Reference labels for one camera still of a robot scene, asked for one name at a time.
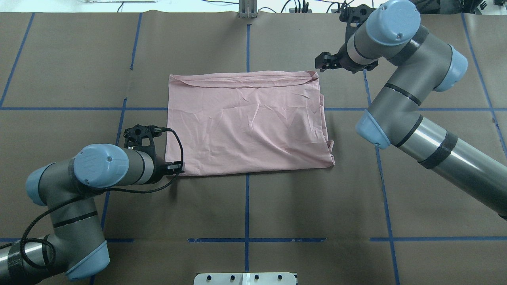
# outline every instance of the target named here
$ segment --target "robotic arm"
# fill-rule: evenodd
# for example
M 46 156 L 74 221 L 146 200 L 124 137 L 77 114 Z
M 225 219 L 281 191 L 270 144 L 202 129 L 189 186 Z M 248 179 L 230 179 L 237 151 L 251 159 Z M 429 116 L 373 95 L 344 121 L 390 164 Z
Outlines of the robotic arm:
M 182 158 L 166 163 L 155 154 L 153 137 L 173 132 Z M 75 157 L 34 171 L 26 181 L 32 201 L 47 206 L 54 234 L 26 239 L 0 249 L 0 284 L 36 284 L 65 272 L 69 280 L 83 279 L 103 270 L 109 253 L 93 197 L 106 191 L 152 193 L 110 188 L 158 182 L 165 175 L 184 172 L 183 148 L 176 133 L 168 128 L 136 125 L 124 133 L 125 148 L 108 144 L 84 147 Z M 143 146 L 143 139 L 150 145 Z
M 321 53 L 321 71 L 373 69 L 385 57 L 398 66 L 356 131 L 385 149 L 394 145 L 458 186 L 507 220 L 507 167 L 418 113 L 434 90 L 454 86 L 466 72 L 466 58 L 420 24 L 408 0 L 390 0 L 371 13 L 340 51 Z

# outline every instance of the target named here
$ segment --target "white bracket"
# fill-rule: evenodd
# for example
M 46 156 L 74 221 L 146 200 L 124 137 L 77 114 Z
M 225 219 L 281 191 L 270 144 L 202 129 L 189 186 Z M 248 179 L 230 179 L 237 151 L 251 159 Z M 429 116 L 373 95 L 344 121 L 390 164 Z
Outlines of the white bracket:
M 194 285 L 298 285 L 298 278 L 289 272 L 201 273 Z
M 257 18 L 257 0 L 239 0 L 239 18 Z

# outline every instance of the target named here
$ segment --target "pink fabric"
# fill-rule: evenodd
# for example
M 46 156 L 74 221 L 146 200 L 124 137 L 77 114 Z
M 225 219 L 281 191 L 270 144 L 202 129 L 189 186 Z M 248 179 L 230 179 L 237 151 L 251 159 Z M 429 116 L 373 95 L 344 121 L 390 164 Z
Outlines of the pink fabric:
M 169 76 L 167 126 L 185 175 L 324 168 L 335 164 L 318 74 Z M 168 135 L 166 161 L 179 160 Z

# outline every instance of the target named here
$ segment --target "gray robot arm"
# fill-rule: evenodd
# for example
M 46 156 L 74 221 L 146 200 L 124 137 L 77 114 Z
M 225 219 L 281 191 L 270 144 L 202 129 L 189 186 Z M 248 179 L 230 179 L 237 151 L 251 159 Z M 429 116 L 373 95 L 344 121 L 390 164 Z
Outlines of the gray robot arm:
M 131 139 L 126 140 L 127 149 L 89 145 L 75 157 L 40 168 L 28 177 L 27 193 L 35 204 L 49 209 L 67 205 L 50 213 L 54 234 L 40 238 L 52 244 L 54 252 L 46 244 L 27 242 L 24 252 L 30 264 L 22 257 L 20 241 L 0 250 L 0 284 L 36 284 L 64 272 L 74 281 L 108 265 L 107 244 L 93 197 L 112 186 L 151 184 L 164 175 L 183 172 L 183 156 L 182 161 L 165 163 L 155 155 L 150 134 L 158 130 L 150 127 L 154 126 L 127 129 L 125 137 Z M 127 131 L 132 131 L 134 138 Z M 144 149 L 143 138 L 150 139 L 151 148 Z
M 370 69 L 385 57 L 398 66 L 356 125 L 359 135 L 381 149 L 394 145 L 507 220 L 507 167 L 419 114 L 429 93 L 450 89 L 467 60 L 420 25 L 408 0 L 390 0 L 340 48 L 322 53 L 315 67 Z

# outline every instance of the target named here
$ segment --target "blue joint cap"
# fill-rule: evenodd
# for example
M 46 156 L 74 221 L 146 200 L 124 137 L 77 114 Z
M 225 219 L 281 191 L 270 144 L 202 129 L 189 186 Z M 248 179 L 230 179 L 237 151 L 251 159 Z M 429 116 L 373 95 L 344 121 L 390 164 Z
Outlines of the blue joint cap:
M 101 272 L 108 264 L 109 251 L 107 250 L 107 243 L 104 241 L 89 255 L 72 266 L 65 275 L 70 281 L 84 279 Z
M 466 69 L 468 68 L 468 60 L 461 53 L 459 53 L 453 46 L 452 49 L 452 58 L 451 65 L 449 66 L 449 70 L 444 77 L 444 80 L 440 83 L 440 85 L 436 86 L 436 92 L 443 92 L 451 89 L 456 82 L 460 81 L 461 78 L 465 75 Z
M 127 174 L 129 161 L 120 147 L 94 144 L 84 147 L 74 159 L 74 173 L 86 186 L 106 188 Z
M 385 149 L 391 145 L 387 135 L 385 135 L 380 125 L 368 110 L 365 110 L 363 116 L 356 124 L 355 131 L 380 149 Z
M 396 46 L 408 42 L 421 25 L 421 14 L 408 0 L 390 0 L 366 20 L 366 33 L 377 43 Z
M 42 174 L 46 169 L 54 163 L 50 163 L 44 167 L 37 169 L 32 172 L 26 179 L 25 189 L 26 194 L 32 199 L 32 201 L 39 206 L 46 206 L 39 195 L 39 182 L 41 181 Z

